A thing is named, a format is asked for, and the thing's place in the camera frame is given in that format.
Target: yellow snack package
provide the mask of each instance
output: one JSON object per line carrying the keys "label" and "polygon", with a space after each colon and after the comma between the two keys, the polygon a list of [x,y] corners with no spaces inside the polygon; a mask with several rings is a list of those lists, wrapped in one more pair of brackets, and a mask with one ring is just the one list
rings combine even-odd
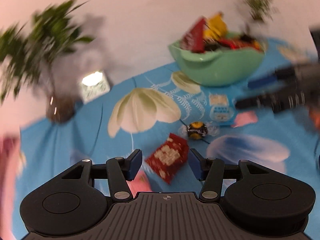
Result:
{"label": "yellow snack package", "polygon": [[223,13],[219,12],[210,19],[207,19],[206,25],[208,29],[204,31],[204,39],[219,40],[228,32],[226,23],[222,20]]}

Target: glowing light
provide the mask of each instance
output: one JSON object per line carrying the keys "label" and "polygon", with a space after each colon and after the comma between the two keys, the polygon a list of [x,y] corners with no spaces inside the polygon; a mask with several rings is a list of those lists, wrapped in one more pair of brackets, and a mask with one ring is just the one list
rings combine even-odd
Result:
{"label": "glowing light", "polygon": [[97,71],[83,78],[82,84],[86,85],[87,87],[95,86],[102,80],[102,78],[103,78],[103,73]]}

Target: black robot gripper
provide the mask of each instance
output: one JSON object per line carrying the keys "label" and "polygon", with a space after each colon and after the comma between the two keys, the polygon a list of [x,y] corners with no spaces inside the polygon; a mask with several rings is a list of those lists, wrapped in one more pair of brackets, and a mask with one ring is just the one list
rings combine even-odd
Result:
{"label": "black robot gripper", "polygon": [[[26,240],[303,240],[316,194],[308,184],[248,160],[238,165],[205,159],[195,149],[189,165],[199,181],[194,192],[139,192],[135,178],[142,152],[105,164],[82,160],[28,194],[20,215]],[[94,188],[108,179],[110,197]],[[236,179],[221,196],[223,179]]]}

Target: black and yellow candy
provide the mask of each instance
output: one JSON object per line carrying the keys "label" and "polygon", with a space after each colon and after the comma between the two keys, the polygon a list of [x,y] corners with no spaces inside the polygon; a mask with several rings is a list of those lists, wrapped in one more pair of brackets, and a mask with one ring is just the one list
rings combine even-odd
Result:
{"label": "black and yellow candy", "polygon": [[199,140],[208,134],[207,126],[203,122],[193,122],[187,125],[188,137]]}

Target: lamp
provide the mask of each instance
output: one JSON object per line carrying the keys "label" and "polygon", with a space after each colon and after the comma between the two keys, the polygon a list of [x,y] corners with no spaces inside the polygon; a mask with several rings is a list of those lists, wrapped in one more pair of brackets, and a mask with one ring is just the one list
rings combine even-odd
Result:
{"label": "lamp", "polygon": [[110,85],[103,71],[95,71],[79,82],[80,94],[84,104],[108,93]]}

